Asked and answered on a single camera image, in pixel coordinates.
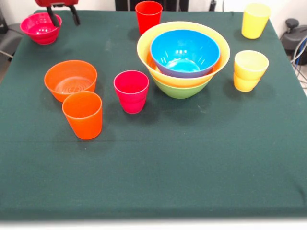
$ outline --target orange bowl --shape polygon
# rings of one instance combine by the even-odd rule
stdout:
[[[63,102],[80,91],[95,91],[97,71],[90,63],[80,60],[63,61],[51,67],[45,75],[45,86]]]

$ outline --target white wall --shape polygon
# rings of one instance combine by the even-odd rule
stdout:
[[[211,0],[190,0],[189,11],[208,11]],[[223,0],[216,0],[215,11],[222,11]],[[271,8],[271,22],[281,36],[286,31],[285,20],[296,18],[307,24],[307,0],[225,0],[224,11],[242,12],[250,2],[261,2]]]
[[[222,11],[223,0],[216,0],[216,11]],[[189,0],[189,11],[208,11],[211,0]],[[307,24],[307,0],[225,0],[224,10],[242,12],[249,2],[262,2],[271,8],[271,21],[279,36],[286,30],[284,21],[294,17]],[[35,10],[41,9],[34,0],[0,0],[8,24],[20,23]],[[79,0],[78,10],[115,10],[115,0]]]
[[[34,13],[39,9],[45,9],[39,7],[35,0],[0,0],[0,6],[2,13],[4,14],[7,24],[20,23],[28,15]],[[114,11],[114,0],[79,0],[79,4],[76,5],[78,10],[105,10]]]

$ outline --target blue bowl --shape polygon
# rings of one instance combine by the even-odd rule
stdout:
[[[162,73],[178,78],[204,76],[220,57],[217,43],[193,30],[173,30],[159,35],[153,40],[150,52]]]

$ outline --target orange cup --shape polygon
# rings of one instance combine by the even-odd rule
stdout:
[[[75,92],[94,92],[96,80],[95,67],[80,60],[63,61],[51,67],[45,75],[46,87],[60,102]]]
[[[81,91],[68,96],[62,110],[76,136],[83,140],[97,137],[102,129],[102,100],[94,92]]]

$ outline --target plastic bowl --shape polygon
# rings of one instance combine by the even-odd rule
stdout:
[[[206,75],[220,57],[217,43],[193,30],[173,30],[155,38],[150,52],[160,71],[178,78]]]
[[[157,65],[150,54],[150,45],[158,35],[176,29],[188,29],[201,32],[210,36],[218,44],[220,48],[220,58],[213,67],[211,73],[198,78],[176,78],[158,71]],[[230,57],[229,45],[223,36],[205,25],[191,22],[168,22],[150,28],[139,38],[137,52],[142,63],[147,67],[153,77],[165,85],[178,88],[190,88],[204,84],[227,64]]]
[[[45,75],[45,86],[63,102],[80,91],[95,91],[97,71],[90,63],[80,60],[63,61],[51,67]]]
[[[195,86],[195,87],[190,87],[190,88],[178,88],[178,87],[173,87],[166,85],[162,82],[160,82],[158,79],[153,77],[153,80],[155,84],[158,86],[160,90],[162,90],[167,96],[176,98],[176,99],[186,99],[191,96],[194,96],[198,92],[200,92],[205,86],[209,83],[209,81],[212,79],[209,78],[205,83]]]
[[[59,27],[53,25],[48,13],[36,13],[24,19],[20,28],[34,42],[49,45],[55,42],[61,29],[62,19],[57,14],[56,17]]]

